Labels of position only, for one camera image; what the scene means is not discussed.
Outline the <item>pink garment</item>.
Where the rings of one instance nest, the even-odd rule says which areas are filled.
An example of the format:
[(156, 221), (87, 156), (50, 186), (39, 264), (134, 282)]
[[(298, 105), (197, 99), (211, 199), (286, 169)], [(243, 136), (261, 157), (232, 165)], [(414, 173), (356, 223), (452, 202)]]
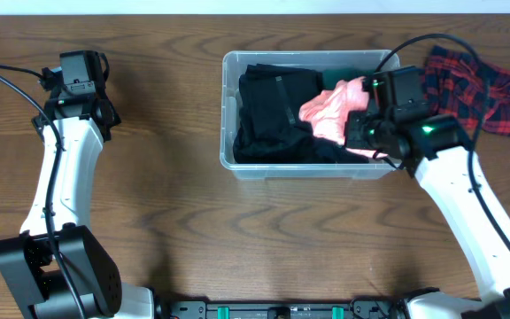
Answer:
[(374, 151), (345, 147), (345, 124), (350, 113), (366, 111), (369, 95), (363, 90), (364, 76), (340, 80), (333, 90), (323, 90), (304, 103), (298, 118), (312, 126), (313, 135), (334, 142), (345, 151), (372, 159)]

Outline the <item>dark green cloth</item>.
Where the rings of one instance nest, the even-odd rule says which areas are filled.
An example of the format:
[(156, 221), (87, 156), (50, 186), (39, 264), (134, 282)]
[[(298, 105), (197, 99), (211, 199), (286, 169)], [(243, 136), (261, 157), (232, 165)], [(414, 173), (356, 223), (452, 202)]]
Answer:
[(339, 81), (348, 82), (362, 76), (368, 76), (373, 72), (373, 70), (352, 67), (327, 69), (322, 72), (322, 87), (325, 90), (333, 90)]

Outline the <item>large black garment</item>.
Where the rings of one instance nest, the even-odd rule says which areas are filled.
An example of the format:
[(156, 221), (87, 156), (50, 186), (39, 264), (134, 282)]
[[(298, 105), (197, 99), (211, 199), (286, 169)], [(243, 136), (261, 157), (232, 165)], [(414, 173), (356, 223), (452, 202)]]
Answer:
[(233, 143), (239, 164), (366, 164), (365, 156), (313, 136), (308, 123), (241, 123)]

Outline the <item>black cloth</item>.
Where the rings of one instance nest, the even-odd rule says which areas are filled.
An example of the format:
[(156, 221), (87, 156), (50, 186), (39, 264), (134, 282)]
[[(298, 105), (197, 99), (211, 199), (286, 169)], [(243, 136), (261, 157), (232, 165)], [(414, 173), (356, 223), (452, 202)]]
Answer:
[(274, 136), (290, 128), (308, 131), (310, 126), (298, 113), (321, 89), (322, 75), (314, 70), (248, 65), (239, 79), (243, 130), (254, 137)]

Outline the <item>red plaid flannel shirt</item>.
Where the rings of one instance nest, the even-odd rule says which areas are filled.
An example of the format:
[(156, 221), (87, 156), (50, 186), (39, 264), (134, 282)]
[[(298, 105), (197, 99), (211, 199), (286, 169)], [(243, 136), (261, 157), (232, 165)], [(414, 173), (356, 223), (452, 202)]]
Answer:
[(433, 113), (450, 113), (465, 128), (472, 129), (482, 110), (483, 74), (490, 83), (483, 130), (510, 136), (510, 70), (478, 65), (466, 52), (435, 46), (425, 62), (422, 89)]

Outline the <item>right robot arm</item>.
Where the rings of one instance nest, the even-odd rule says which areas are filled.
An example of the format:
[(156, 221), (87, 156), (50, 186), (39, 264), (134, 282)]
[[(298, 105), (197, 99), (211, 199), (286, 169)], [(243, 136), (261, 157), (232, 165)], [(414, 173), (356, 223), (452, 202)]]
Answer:
[(345, 144), (398, 160), (442, 212), (474, 275), (478, 300), (425, 289), (394, 316), (510, 318), (510, 218), (488, 184), (475, 141), (451, 114), (433, 115), (409, 66), (364, 78), (367, 108), (351, 113)]

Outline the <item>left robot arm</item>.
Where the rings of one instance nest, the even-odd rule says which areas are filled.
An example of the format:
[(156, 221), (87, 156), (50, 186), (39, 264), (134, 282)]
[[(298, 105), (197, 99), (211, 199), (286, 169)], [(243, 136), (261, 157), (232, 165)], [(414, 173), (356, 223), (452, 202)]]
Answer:
[(120, 117), (103, 53), (61, 54), (32, 119), (44, 144), (35, 199), (19, 235), (0, 240), (0, 273), (25, 318), (153, 318), (152, 290), (122, 282), (90, 228), (97, 160)]

